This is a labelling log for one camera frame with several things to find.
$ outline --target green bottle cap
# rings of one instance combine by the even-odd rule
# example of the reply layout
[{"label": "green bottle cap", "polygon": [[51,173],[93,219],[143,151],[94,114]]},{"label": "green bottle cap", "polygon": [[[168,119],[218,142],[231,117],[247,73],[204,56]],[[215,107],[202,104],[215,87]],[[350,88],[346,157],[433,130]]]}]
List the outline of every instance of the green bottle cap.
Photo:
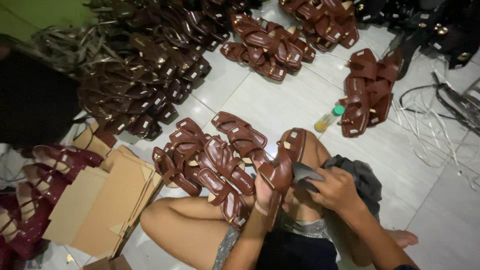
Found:
[{"label": "green bottle cap", "polygon": [[333,108],[332,110],[332,113],[334,116],[339,116],[339,115],[342,115],[343,113],[345,112],[345,108],[343,106],[335,106],[335,108]]}]

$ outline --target small bottle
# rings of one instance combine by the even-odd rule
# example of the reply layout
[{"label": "small bottle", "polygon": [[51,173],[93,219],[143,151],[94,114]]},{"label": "small bottle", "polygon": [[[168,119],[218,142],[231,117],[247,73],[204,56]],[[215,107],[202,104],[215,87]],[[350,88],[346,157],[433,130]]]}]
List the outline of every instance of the small bottle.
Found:
[{"label": "small bottle", "polygon": [[315,128],[316,131],[318,132],[325,132],[327,130],[327,127],[333,124],[336,120],[336,118],[340,115],[342,115],[345,112],[345,108],[343,106],[335,106],[333,108],[332,113],[326,113],[324,116],[320,118],[313,127]]}]

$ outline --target label sticker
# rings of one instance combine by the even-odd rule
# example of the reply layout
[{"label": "label sticker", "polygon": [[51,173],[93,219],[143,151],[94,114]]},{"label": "label sticker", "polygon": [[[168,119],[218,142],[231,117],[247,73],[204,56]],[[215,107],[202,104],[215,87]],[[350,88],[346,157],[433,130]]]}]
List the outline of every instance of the label sticker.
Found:
[{"label": "label sticker", "polygon": [[244,223],[245,223],[245,219],[241,219],[241,220],[239,221],[239,226],[242,226]]}]

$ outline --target white tile floor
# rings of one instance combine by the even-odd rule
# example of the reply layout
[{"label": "white tile floor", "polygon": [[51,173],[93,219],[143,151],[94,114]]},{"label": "white tile floor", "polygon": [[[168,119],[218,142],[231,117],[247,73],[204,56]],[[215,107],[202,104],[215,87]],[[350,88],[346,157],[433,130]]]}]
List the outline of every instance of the white tile floor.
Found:
[{"label": "white tile floor", "polygon": [[[394,35],[386,28],[370,26],[360,30],[360,37],[350,50],[338,46],[327,54],[318,52],[314,63],[304,64],[300,72],[287,75],[283,83],[270,82],[247,67],[226,60],[218,50],[206,52],[204,56],[213,69],[192,96],[177,106],[178,120],[190,117],[206,133],[217,134],[210,119],[220,110],[233,113],[267,136],[266,150],[275,156],[275,142],[285,130],[302,127],[313,131],[313,123],[344,96],[343,81],[349,73],[345,63],[350,55],[371,48],[379,58]],[[465,90],[480,75],[478,59],[476,56],[476,63],[447,73],[449,83],[456,90]],[[443,72],[441,65],[439,60],[420,55],[412,62],[407,76],[396,82],[394,98],[410,88],[431,84],[430,73],[434,68]],[[433,91],[426,91],[425,96],[432,97]],[[434,108],[438,113],[446,113],[437,103],[434,102]],[[480,248],[480,235],[474,226],[480,221],[480,192],[473,192],[465,178],[456,176],[456,167],[445,143],[441,142],[438,148],[435,141],[427,137],[429,130],[422,130],[425,135],[422,140],[429,143],[429,158],[435,166],[430,167],[416,156],[404,135],[411,134],[398,123],[392,110],[386,122],[368,129],[358,138],[344,138],[338,126],[331,126],[324,134],[316,134],[332,155],[340,154],[370,164],[384,187],[381,223],[385,228],[409,229],[418,235],[420,244],[408,248],[407,252],[421,269],[480,269],[475,253]],[[472,178],[477,176],[480,173],[480,138],[455,121],[445,121],[445,124],[458,147],[458,160],[476,172],[468,171]],[[164,146],[168,135],[175,130],[173,124],[162,128],[163,135],[154,142],[138,140],[128,134],[122,134],[120,139],[140,158],[150,161],[152,148]],[[418,141],[412,144],[420,149]],[[164,188],[159,198],[162,196],[180,197],[186,193]],[[44,269],[78,269],[95,260],[70,247],[52,245],[51,250],[54,255]],[[74,263],[65,265],[68,253],[73,256]],[[134,270],[191,269],[155,245],[140,226],[123,253]]]}]

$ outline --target green wall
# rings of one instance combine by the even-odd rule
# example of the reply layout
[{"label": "green wall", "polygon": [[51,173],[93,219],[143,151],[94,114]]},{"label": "green wall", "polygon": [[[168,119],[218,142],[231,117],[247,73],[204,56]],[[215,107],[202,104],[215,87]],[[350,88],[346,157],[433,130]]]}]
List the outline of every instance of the green wall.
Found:
[{"label": "green wall", "polygon": [[52,25],[83,25],[94,21],[82,3],[87,0],[0,0],[0,33],[27,41]]}]

